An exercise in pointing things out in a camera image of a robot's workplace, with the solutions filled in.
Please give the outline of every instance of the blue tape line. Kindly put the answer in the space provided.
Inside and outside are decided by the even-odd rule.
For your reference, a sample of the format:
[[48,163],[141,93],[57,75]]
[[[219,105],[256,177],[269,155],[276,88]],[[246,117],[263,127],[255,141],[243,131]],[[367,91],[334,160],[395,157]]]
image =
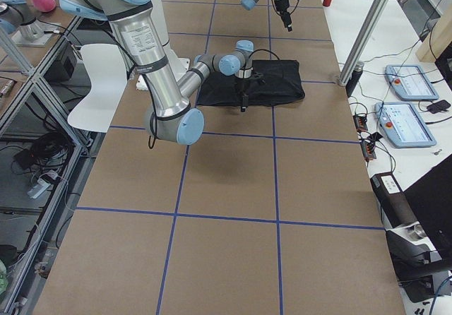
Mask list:
[[[165,211],[153,211],[153,210],[136,210],[136,209],[119,209],[119,208],[101,208],[101,207],[88,207],[79,206],[77,210],[91,210],[91,211],[104,211],[108,213],[128,213],[128,214],[146,214],[157,216],[177,216],[181,218],[201,218],[209,220],[226,220],[226,221],[242,221],[242,222],[257,222],[257,223],[273,223],[276,224],[277,220],[266,220],[264,218],[238,218],[235,216],[217,216],[217,215],[201,215],[201,214],[189,214],[189,213],[169,213]],[[348,229],[364,229],[364,230],[384,230],[383,227],[372,227],[366,225],[337,225],[334,223],[319,223],[319,222],[303,222],[303,221],[284,221],[280,220],[280,224],[284,225],[305,225],[309,227],[329,227],[329,228],[348,228]]]
[[167,278],[168,265],[170,263],[172,241],[173,241],[173,238],[174,238],[174,230],[176,229],[177,212],[179,211],[179,203],[181,201],[182,187],[184,186],[186,164],[187,164],[187,160],[189,159],[189,150],[190,150],[190,146],[188,145],[186,147],[186,150],[185,150],[186,156],[185,156],[185,159],[184,159],[184,165],[182,166],[181,181],[179,183],[179,190],[177,192],[176,207],[174,208],[174,216],[173,216],[173,219],[172,219],[171,233],[169,235],[169,242],[168,242],[168,248],[167,248],[167,257],[165,259],[165,267],[163,268],[162,282],[160,284],[160,293],[158,295],[157,310],[155,311],[155,315],[159,315],[160,314],[160,308],[162,306],[163,290],[165,289],[165,282],[166,282],[166,278]]
[[327,143],[359,144],[359,141],[324,140],[322,138],[303,138],[303,137],[288,137],[288,136],[276,136],[276,138],[278,140],[291,140],[291,141],[312,141],[312,142],[327,142]]
[[309,227],[345,228],[362,230],[385,230],[383,227],[372,227],[368,225],[337,225],[333,223],[300,222],[300,221],[280,221],[284,225],[306,225]]
[[319,83],[319,84],[337,84],[333,81],[309,81],[309,80],[302,80],[302,83]]
[[[213,4],[212,2],[197,2],[197,1],[178,1],[178,0],[162,0],[162,2],[167,3],[181,3],[181,4]],[[217,4],[225,5],[225,6],[241,6],[240,3],[226,3],[226,2],[217,2]],[[255,6],[267,6],[272,8],[273,6],[270,4],[256,4]],[[322,6],[298,6],[297,8],[303,9],[323,9]]]
[[208,220],[225,220],[225,221],[242,221],[242,222],[257,222],[257,223],[276,223],[275,220],[266,220],[263,218],[236,218],[234,216],[216,216],[216,215],[199,215],[199,214],[177,214],[181,218],[202,218]]
[[273,172],[275,175],[275,210],[276,210],[276,244],[278,247],[278,281],[280,293],[280,315],[284,315],[283,297],[283,263],[281,260],[281,235],[280,235],[280,202],[278,191],[278,154],[276,150],[276,123],[275,108],[271,107],[272,129],[273,129]]
[[110,126],[112,129],[146,130],[142,126]]
[[[268,39],[267,36],[240,36],[240,35],[222,35],[222,34],[199,34],[192,32],[169,32],[169,35],[193,35],[193,36],[210,36],[210,37],[234,37],[242,39]],[[288,40],[288,41],[313,41],[313,42],[332,42],[332,40],[322,40],[319,38],[300,38],[300,37],[272,37],[273,40]]]
[[204,49],[204,54],[207,54],[207,51],[209,50],[210,33],[212,31],[213,14],[215,13],[216,3],[217,0],[213,0],[212,15],[210,15],[209,30],[207,32],[206,48]]
[[273,138],[273,136],[264,135],[247,135],[245,133],[213,133],[210,131],[204,131],[205,135],[216,135],[216,136],[237,136],[237,137],[252,137],[252,138]]
[[151,210],[134,210],[134,209],[118,209],[118,208],[99,208],[99,207],[76,207],[77,210],[91,210],[91,211],[108,211],[111,213],[128,213],[128,214],[147,214],[159,216],[174,216],[174,213],[166,213],[165,211],[151,211]]

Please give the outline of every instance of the cable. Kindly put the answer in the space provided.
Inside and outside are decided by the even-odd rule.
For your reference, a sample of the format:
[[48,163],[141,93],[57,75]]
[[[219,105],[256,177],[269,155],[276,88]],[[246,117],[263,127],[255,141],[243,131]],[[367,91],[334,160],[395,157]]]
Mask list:
[[252,53],[250,53],[249,58],[251,58],[251,57],[252,57],[255,53],[257,53],[257,52],[268,52],[269,54],[272,54],[274,57],[276,57],[276,59],[277,59],[278,61],[281,60],[280,57],[279,57],[277,54],[275,54],[275,53],[272,52],[271,50],[264,49],[264,48],[260,48],[260,49],[254,50]]
[[449,116],[449,117],[446,118],[446,119],[440,119],[439,121],[425,122],[425,124],[436,124],[436,123],[441,123],[441,122],[447,121],[447,120],[449,120],[449,119],[452,119],[452,116]]
[[61,227],[59,228],[57,234],[56,234],[56,238],[55,238],[55,247],[59,249],[59,244],[58,244],[58,238],[59,235],[61,234],[61,231],[63,230],[63,227],[66,225],[67,222],[69,222],[69,220],[72,218],[73,215],[69,216],[69,218],[67,218],[63,224],[61,225]]
[[9,77],[5,77],[5,76],[0,76],[0,78],[4,78],[5,80],[17,82],[14,78],[9,78]]
[[446,283],[450,280],[452,280],[452,276],[448,276],[447,278],[445,278],[444,281],[441,282],[441,284],[439,285],[438,289],[435,292],[435,296],[433,297],[433,302],[432,302],[432,306],[430,307],[429,315],[433,314],[433,308],[435,306],[436,299],[439,296],[439,292],[441,291],[442,287],[444,287],[444,285],[446,285]]
[[53,26],[55,26],[55,27],[64,29],[68,34],[70,34],[70,35],[77,41],[77,43],[78,43],[79,45],[83,45],[83,43],[80,42],[80,40],[77,38],[77,36],[75,36],[74,33],[71,32],[68,28],[65,28],[65,27],[63,27],[63,26],[61,26],[61,25],[54,24],[54,23],[44,22],[44,21],[42,21],[42,20],[38,20],[38,21],[41,22],[41,23],[44,23],[44,24],[53,25]]
[[25,148],[22,148],[19,145],[7,145],[6,147],[3,147],[2,149],[0,149],[0,151],[8,149],[8,148],[19,148],[21,150],[25,150]]
[[41,234],[42,234],[40,226],[37,224],[37,222],[36,222],[35,220],[33,220],[33,219],[32,219],[31,217],[29,217],[29,216],[19,216],[18,218],[6,218],[6,219],[4,219],[4,220],[0,220],[0,222],[3,222],[3,221],[6,222],[6,221],[12,221],[12,220],[20,220],[20,219],[23,219],[23,218],[27,218],[27,219],[32,220],[32,221],[34,222],[35,225],[34,225],[33,227],[36,227],[36,228],[37,228],[38,236],[37,236],[37,239],[33,242],[33,244],[32,244],[31,246],[29,246],[29,247],[25,250],[25,252],[21,253],[21,254],[17,257],[17,261],[16,261],[15,263],[13,263],[13,264],[11,264],[10,266],[7,267],[8,269],[11,269],[11,271],[10,271],[7,275],[10,275],[12,272],[14,272],[14,270],[16,269],[16,266],[17,266],[20,262],[22,262],[22,260],[27,256],[27,254],[30,252],[30,250],[32,250],[32,248],[35,247],[35,246],[37,245],[37,243],[38,243],[39,240],[40,240]]

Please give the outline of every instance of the metal frame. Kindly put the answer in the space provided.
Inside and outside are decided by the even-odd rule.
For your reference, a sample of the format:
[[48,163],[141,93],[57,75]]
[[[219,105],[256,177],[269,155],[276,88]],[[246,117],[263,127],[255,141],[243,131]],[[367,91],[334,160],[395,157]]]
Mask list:
[[361,57],[367,41],[374,31],[376,24],[378,23],[383,10],[386,7],[388,0],[374,0],[372,6],[369,9],[366,19],[362,24],[361,30],[358,33],[357,39],[353,44],[353,47],[348,55],[347,61],[344,64],[342,72],[340,73],[338,84],[344,86],[347,84],[350,76],[352,75],[353,68]]

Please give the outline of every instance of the black cable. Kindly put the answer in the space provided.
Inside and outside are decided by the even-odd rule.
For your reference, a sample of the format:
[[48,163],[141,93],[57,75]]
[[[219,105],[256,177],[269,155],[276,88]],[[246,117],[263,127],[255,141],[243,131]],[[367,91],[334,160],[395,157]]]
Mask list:
[[64,29],[68,34],[71,34],[71,36],[73,36],[73,38],[77,41],[77,43],[78,43],[79,45],[83,45],[83,43],[80,42],[80,40],[77,38],[77,36],[75,36],[74,33],[71,32],[68,28],[65,28],[65,27],[63,27],[63,26],[61,26],[61,25],[54,24],[54,23],[44,22],[44,21],[42,21],[42,20],[38,20],[38,21],[41,22],[41,23],[44,23],[44,24],[53,25],[53,26],[55,26],[55,27]]
[[4,78],[5,80],[17,82],[14,78],[9,78],[9,77],[5,77],[5,76],[0,76],[0,78]]
[[8,149],[8,148],[19,148],[21,150],[25,150],[25,148],[22,148],[19,145],[7,145],[6,147],[3,147],[2,149],[0,149],[0,151]]
[[38,118],[39,120],[41,120],[43,122],[43,125],[46,128],[46,130],[48,130],[48,131],[55,131],[55,130],[57,130],[56,126],[54,126],[53,124],[48,122],[44,117],[41,117],[40,115],[38,115],[37,112],[27,102],[25,102],[25,106],[28,108],[28,110],[30,110],[30,112],[33,115],[36,116],[36,118]]
[[436,299],[437,299],[438,296],[439,296],[439,292],[440,292],[441,289],[444,287],[444,285],[446,285],[446,283],[447,283],[448,281],[450,281],[450,280],[452,280],[452,276],[448,276],[447,278],[445,278],[445,279],[443,280],[443,282],[441,282],[441,284],[439,285],[438,289],[437,289],[436,292],[435,292],[435,296],[434,296],[434,298],[433,298],[432,306],[430,307],[429,315],[432,315],[432,314],[433,314],[433,308],[435,307]]
[[254,50],[252,53],[250,53],[249,58],[251,58],[251,57],[252,57],[255,53],[257,53],[257,52],[268,52],[269,54],[272,54],[274,57],[276,57],[276,59],[277,59],[278,61],[281,60],[280,57],[279,57],[277,54],[275,54],[275,53],[272,52],[271,50],[264,49],[264,48],[260,48],[260,49]]
[[63,230],[63,227],[66,225],[66,223],[69,222],[69,221],[71,220],[72,216],[73,216],[73,215],[69,216],[69,218],[67,218],[67,219],[63,222],[63,224],[61,225],[61,227],[59,228],[59,230],[58,230],[58,232],[57,232],[57,234],[56,234],[56,238],[55,238],[55,247],[58,248],[58,249],[59,249],[59,244],[58,244],[58,241],[59,241],[59,240],[58,240],[59,235],[61,234],[61,231]]
[[425,122],[425,124],[436,124],[436,123],[441,123],[441,122],[447,121],[447,120],[449,120],[449,119],[452,119],[452,116],[449,116],[449,117],[446,118],[446,119],[440,119],[439,121]]

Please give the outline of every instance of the black monitor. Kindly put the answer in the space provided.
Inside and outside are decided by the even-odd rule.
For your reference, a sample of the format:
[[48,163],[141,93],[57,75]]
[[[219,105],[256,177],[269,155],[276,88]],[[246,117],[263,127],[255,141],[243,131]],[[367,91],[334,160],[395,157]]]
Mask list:
[[452,155],[406,189],[405,197],[439,255],[452,258]]

